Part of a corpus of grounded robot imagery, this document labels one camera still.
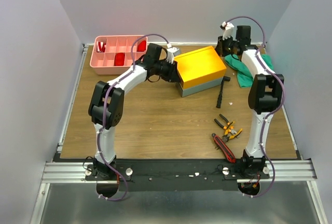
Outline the red black utility knife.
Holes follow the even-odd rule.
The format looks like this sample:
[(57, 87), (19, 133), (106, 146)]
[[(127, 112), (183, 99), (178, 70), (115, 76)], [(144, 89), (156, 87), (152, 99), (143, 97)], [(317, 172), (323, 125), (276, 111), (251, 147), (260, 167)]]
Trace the red black utility knife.
[(233, 152), (229, 149), (229, 147), (226, 145), (228, 140), (225, 137), (220, 137), (215, 133), (211, 134), (214, 143), (217, 145), (217, 147), (223, 152), (226, 160), (229, 163), (236, 163), (236, 158), (233, 154)]

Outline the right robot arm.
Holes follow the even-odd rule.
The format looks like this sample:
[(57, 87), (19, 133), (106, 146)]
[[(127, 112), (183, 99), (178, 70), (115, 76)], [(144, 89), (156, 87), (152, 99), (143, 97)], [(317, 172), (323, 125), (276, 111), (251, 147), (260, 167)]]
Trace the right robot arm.
[(235, 39), (232, 23), (223, 22), (220, 28), (223, 34), (218, 38), (217, 54), (222, 57), (237, 55), (253, 78), (248, 95), (248, 105), (253, 112), (251, 132), (242, 158), (234, 166), (242, 177), (251, 178), (262, 173), (265, 167), (269, 125), (274, 113), (283, 105), (284, 77), (270, 69), (259, 48), (251, 44), (250, 26), (238, 26)]

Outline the yellow and grey drawer box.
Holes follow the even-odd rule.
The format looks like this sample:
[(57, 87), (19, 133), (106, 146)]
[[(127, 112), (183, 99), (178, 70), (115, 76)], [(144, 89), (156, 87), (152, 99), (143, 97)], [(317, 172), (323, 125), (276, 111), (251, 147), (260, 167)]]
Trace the yellow and grey drawer box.
[(212, 46), (180, 54), (174, 61), (180, 77), (177, 87), (182, 97), (219, 86), (227, 69)]

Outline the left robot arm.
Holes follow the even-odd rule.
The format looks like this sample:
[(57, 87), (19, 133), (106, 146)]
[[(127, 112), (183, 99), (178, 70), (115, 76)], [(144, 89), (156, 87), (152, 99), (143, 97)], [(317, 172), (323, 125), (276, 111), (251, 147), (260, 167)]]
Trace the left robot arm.
[(175, 61), (175, 56), (180, 53), (180, 49), (171, 44), (167, 44), (166, 49), (149, 44), (146, 53), (134, 61), (127, 71), (109, 82), (99, 81), (95, 85), (88, 114), (96, 131), (93, 166), (102, 179), (109, 180), (114, 175), (120, 175), (112, 162), (116, 159), (115, 127), (122, 118), (125, 95), (154, 75), (166, 82), (180, 82)]

